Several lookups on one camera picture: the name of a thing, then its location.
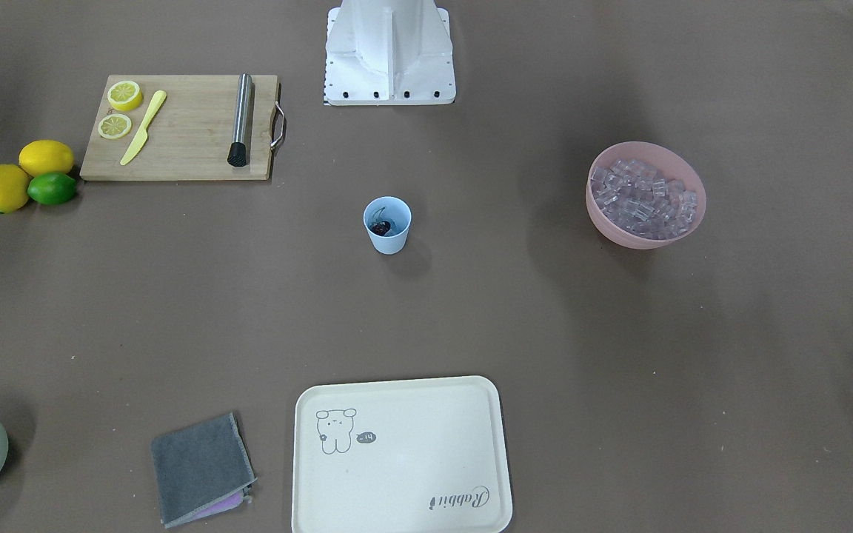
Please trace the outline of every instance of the wooden cutting board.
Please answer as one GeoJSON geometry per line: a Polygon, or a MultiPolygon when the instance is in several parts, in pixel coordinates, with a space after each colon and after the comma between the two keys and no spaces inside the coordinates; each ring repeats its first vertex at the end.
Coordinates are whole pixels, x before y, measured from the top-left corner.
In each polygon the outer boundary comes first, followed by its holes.
{"type": "Polygon", "coordinates": [[[223,180],[268,179],[272,165],[272,124],[278,100],[278,76],[253,76],[250,164],[237,168],[226,162],[233,142],[238,76],[112,75],[107,78],[91,128],[81,178],[87,180],[223,180]],[[143,102],[133,111],[115,111],[107,101],[111,85],[133,80],[143,102]],[[167,91],[167,100],[147,129],[149,138],[133,161],[121,165],[150,98],[167,91]],[[123,113],[133,122],[124,138],[108,141],[98,134],[98,123],[110,113],[123,113]]]}

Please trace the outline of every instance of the folded cloth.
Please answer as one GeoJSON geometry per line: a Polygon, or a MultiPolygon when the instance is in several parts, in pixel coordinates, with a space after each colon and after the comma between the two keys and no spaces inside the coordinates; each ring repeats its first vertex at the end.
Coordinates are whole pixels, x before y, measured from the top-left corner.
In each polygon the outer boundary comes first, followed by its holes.
{"type": "Polygon", "coordinates": [[[231,412],[158,436],[150,453],[166,529],[234,509],[256,480],[231,412]]]}

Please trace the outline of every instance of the green lime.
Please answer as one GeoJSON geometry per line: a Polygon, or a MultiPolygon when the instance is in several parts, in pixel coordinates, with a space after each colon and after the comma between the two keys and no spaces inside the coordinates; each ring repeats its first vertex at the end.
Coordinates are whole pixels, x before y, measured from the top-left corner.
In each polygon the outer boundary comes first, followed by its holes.
{"type": "Polygon", "coordinates": [[[63,204],[74,197],[74,178],[61,172],[48,172],[28,183],[28,195],[40,204],[63,204]]]}

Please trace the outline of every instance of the lime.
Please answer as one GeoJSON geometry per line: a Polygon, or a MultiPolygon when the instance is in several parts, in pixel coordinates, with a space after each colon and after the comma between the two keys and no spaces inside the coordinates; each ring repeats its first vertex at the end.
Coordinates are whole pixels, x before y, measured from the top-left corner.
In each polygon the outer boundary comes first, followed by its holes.
{"type": "Polygon", "coordinates": [[[28,183],[28,195],[40,204],[57,205],[74,197],[75,182],[71,176],[61,172],[43,173],[28,183]]]}
{"type": "Polygon", "coordinates": [[[132,111],[143,102],[143,93],[136,81],[118,81],[107,89],[107,101],[118,111],[132,111]]]}
{"type": "Polygon", "coordinates": [[[0,165],[0,215],[28,202],[28,175],[18,165],[0,165]]]}
{"type": "Polygon", "coordinates": [[[127,135],[131,129],[131,119],[128,115],[114,113],[101,119],[98,123],[98,135],[102,138],[111,139],[121,138],[127,135]]]}
{"type": "Polygon", "coordinates": [[[74,167],[74,152],[64,142],[30,142],[21,149],[18,165],[33,178],[48,172],[69,172],[74,167]]]}

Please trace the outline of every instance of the cartoon illustration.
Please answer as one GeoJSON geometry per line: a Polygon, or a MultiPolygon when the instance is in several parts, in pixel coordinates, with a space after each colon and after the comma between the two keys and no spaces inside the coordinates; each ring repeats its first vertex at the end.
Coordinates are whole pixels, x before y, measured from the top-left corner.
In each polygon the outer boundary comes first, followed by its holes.
{"type": "Polygon", "coordinates": [[[345,453],[351,449],[351,431],[355,428],[357,409],[332,409],[318,411],[318,436],[321,436],[321,451],[326,455],[345,453]]]}

